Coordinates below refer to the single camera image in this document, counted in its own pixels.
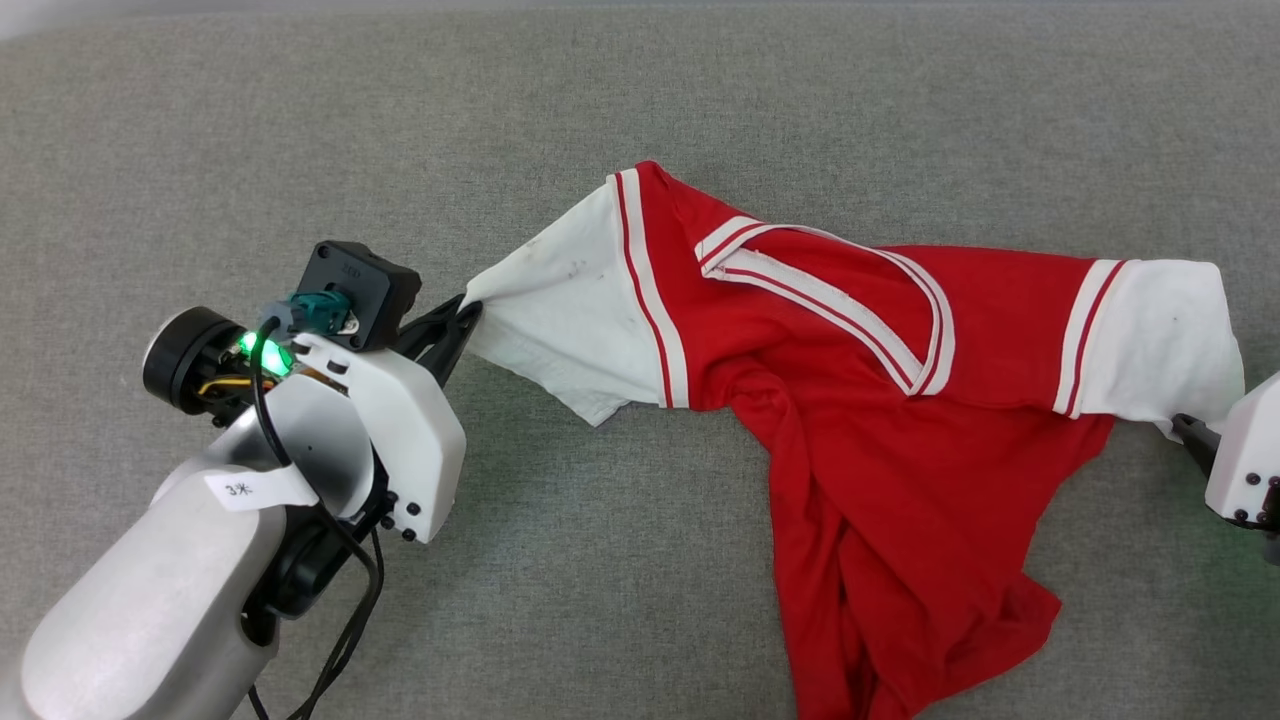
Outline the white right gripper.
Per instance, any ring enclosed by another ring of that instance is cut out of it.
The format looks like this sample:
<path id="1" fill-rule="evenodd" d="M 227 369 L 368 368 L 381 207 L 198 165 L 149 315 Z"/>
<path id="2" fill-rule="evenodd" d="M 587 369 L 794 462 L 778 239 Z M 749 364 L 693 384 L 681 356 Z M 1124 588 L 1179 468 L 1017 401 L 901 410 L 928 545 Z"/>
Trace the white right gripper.
<path id="1" fill-rule="evenodd" d="M 1206 506 L 1252 530 L 1279 530 L 1279 374 L 1247 392 L 1212 430 L 1179 413 L 1172 432 L 1208 478 Z"/>

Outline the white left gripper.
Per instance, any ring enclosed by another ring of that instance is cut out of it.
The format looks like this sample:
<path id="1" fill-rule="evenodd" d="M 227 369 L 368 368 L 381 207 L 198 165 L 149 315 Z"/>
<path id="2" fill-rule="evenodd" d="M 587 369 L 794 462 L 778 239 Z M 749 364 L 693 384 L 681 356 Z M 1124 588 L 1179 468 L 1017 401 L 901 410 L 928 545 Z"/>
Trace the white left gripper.
<path id="1" fill-rule="evenodd" d="M 394 529 L 426 544 L 443 528 L 466 438 L 442 387 L 483 310 L 456 295 L 401 327 L 401 355 L 357 354 L 316 334 L 296 338 L 291 457 L 338 518 L 364 511 L 381 469 L 397 497 Z"/>

